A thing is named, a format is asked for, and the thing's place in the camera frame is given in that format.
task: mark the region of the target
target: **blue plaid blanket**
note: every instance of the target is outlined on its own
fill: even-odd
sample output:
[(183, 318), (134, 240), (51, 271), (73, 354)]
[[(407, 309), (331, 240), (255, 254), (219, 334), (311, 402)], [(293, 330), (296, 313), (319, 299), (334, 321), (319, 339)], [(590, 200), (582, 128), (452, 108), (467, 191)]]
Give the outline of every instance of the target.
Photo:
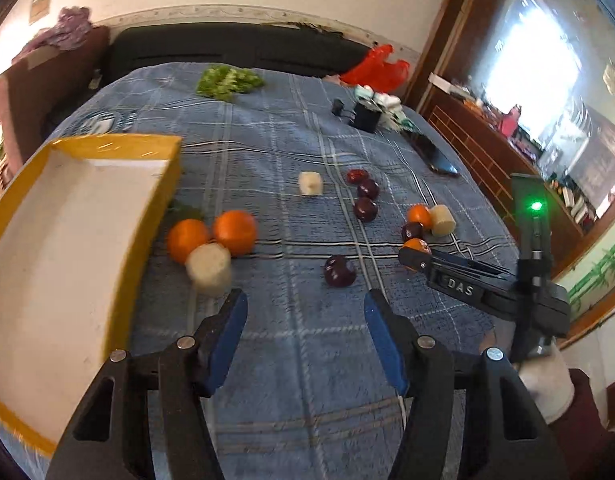
[[(379, 287), (395, 312), (451, 349), (478, 351), (489, 316), (426, 287), (398, 264), (400, 231), (414, 203), (442, 203), (457, 220), (454, 235), (431, 246), (513, 266), (514, 241), (459, 157), (425, 120), (408, 116), (459, 168), (432, 173), (400, 134), (368, 134), (330, 113), (333, 99), (352, 107), (350, 89), (316, 78), (257, 70), (266, 86), (224, 103), (194, 94), (204, 64), (136, 70), (102, 89), (52, 139), (104, 132), (182, 136), (183, 175), (176, 198), (200, 207), (210, 225), (228, 209), (258, 221), (254, 254), (233, 261), (234, 286), (249, 298), (249, 319), (225, 385), (204, 401), (210, 434), (228, 479), (386, 478), (403, 433), (404, 408), (387, 384), (366, 329), (363, 298)], [(368, 224), (351, 212), (350, 168), (378, 182), (379, 215)], [(301, 171), (318, 171), (324, 193), (303, 197)], [(194, 293), (185, 269), (156, 238), (143, 276), (131, 350), (156, 351), (191, 333), (221, 301)], [(345, 254), (356, 282), (330, 288), (322, 266)], [(446, 475), (460, 455), (460, 397)], [(169, 478), (155, 397), (150, 427), (157, 478)], [(33, 479), (47, 460), (0, 435)]]

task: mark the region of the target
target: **blue gripper pad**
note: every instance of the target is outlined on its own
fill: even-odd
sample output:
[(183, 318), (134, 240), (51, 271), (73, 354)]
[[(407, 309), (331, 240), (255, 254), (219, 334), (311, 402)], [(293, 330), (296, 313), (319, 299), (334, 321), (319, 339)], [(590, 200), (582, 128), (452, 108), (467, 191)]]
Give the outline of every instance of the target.
[(394, 314), (381, 291), (376, 288), (365, 295), (363, 310), (387, 382), (401, 396), (407, 396), (411, 385), (408, 370), (412, 345), (418, 338), (414, 326), (407, 317)]
[(223, 386), (228, 376), (236, 346), (238, 346), (243, 327), (248, 320), (248, 297), (242, 290), (232, 290), (217, 317), (223, 317), (217, 323), (219, 326), (222, 324), (222, 331), (216, 340), (216, 344), (210, 349), (209, 373), (204, 381), (204, 386), (210, 395), (214, 394), (217, 388)]

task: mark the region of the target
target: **dark red apple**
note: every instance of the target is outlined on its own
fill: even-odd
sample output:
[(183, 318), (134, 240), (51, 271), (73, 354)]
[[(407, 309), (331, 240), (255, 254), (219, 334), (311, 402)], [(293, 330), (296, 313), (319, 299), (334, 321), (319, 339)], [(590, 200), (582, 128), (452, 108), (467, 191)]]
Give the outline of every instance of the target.
[(349, 184), (360, 184), (368, 177), (369, 173), (367, 171), (356, 169), (348, 171), (347, 175), (345, 176), (345, 179), (348, 181)]
[(363, 182), (359, 184), (359, 187), (356, 189), (356, 192), (359, 196), (366, 196), (372, 200), (376, 199), (379, 196), (379, 184), (374, 182), (371, 178), (366, 178)]
[(412, 238), (420, 238), (423, 240), (425, 234), (425, 228), (421, 222), (408, 222), (401, 229), (401, 238), (403, 242), (411, 240)]
[(379, 206), (366, 196), (361, 197), (354, 203), (354, 216), (361, 222), (372, 222), (379, 213)]
[(356, 280), (356, 271), (348, 265), (345, 256), (330, 256), (323, 266), (323, 276), (330, 286), (350, 286)]

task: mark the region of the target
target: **smartphone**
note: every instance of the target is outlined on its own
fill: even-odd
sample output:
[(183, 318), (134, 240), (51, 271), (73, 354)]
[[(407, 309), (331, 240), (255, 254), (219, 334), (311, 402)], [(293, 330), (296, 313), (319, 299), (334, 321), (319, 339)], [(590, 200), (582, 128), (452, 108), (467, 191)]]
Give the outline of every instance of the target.
[(424, 134), (413, 132), (410, 143), (432, 171), (449, 176), (459, 176), (459, 170)]

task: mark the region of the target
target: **cabinet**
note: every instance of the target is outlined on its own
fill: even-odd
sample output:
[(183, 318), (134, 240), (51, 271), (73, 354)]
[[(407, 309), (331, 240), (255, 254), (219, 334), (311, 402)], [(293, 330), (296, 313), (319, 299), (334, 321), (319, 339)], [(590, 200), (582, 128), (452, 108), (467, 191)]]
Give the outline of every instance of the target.
[[(421, 114), (456, 150), (479, 189), (518, 241), (510, 175), (539, 174), (536, 168), (484, 119), (438, 88), (432, 88)], [(583, 231), (554, 190), (546, 187), (546, 191), (556, 268), (578, 245)]]

